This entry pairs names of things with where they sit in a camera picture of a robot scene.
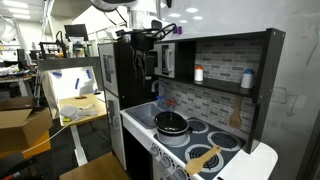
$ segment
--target microwave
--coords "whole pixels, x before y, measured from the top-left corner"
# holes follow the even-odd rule
[[[176,43],[155,44],[151,54],[155,56],[154,73],[159,76],[175,78]]]

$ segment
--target small jar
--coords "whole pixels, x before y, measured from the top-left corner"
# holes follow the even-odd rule
[[[242,88],[252,88],[253,87],[253,74],[254,71],[252,69],[246,69],[243,72],[241,87]]]
[[[194,80],[195,81],[203,81],[203,67],[201,65],[197,65],[195,67]]]

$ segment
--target wooden spatula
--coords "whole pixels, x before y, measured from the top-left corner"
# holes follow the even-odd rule
[[[203,154],[201,157],[191,159],[186,165],[186,171],[189,174],[198,174],[203,168],[203,164],[212,158],[215,154],[221,152],[221,147],[214,145],[212,149]]]
[[[229,118],[229,126],[240,129],[241,127],[241,118],[240,118],[240,106],[241,106],[241,96],[236,97],[236,103],[234,105],[234,110],[232,115]]]

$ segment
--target table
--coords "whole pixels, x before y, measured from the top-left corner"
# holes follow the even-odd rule
[[[29,84],[29,80],[31,78],[32,76],[6,77],[6,78],[0,78],[0,83],[12,83],[12,82],[18,83],[21,96],[33,96],[33,93]]]
[[[63,126],[63,127],[70,126],[70,128],[71,128],[73,141],[74,141],[74,144],[76,147],[75,154],[76,154],[76,158],[77,158],[77,162],[78,162],[79,166],[88,163],[88,160],[87,160],[85,153],[83,151],[83,148],[81,146],[77,125],[87,123],[87,122],[90,122],[93,120],[101,119],[101,118],[107,116],[106,104],[98,99],[99,96],[94,95],[92,93],[91,94],[84,94],[83,96],[86,96],[87,98],[76,99],[75,97],[71,97],[71,98],[61,99],[58,102],[59,109],[62,109],[65,105],[73,105],[76,107],[79,107],[79,106],[85,107],[90,104],[94,104],[95,111],[97,111],[96,116],[83,116],[81,119],[77,120],[75,123],[63,122],[63,117],[60,115],[61,126]]]
[[[84,166],[60,175],[60,180],[129,180],[118,158],[109,152]]]

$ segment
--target burner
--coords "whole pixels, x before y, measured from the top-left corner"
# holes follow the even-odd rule
[[[197,118],[189,118],[188,123],[189,123],[189,126],[193,128],[192,133],[201,134],[201,133],[205,133],[209,130],[208,124],[200,121]]]
[[[237,151],[241,148],[241,142],[237,137],[222,131],[209,133],[208,140],[212,145],[218,145],[224,151]]]
[[[204,144],[194,144],[187,148],[185,158],[187,161],[198,158],[209,151],[212,147]],[[210,160],[203,164],[202,172],[212,173],[222,169],[224,160],[220,153],[214,155]]]

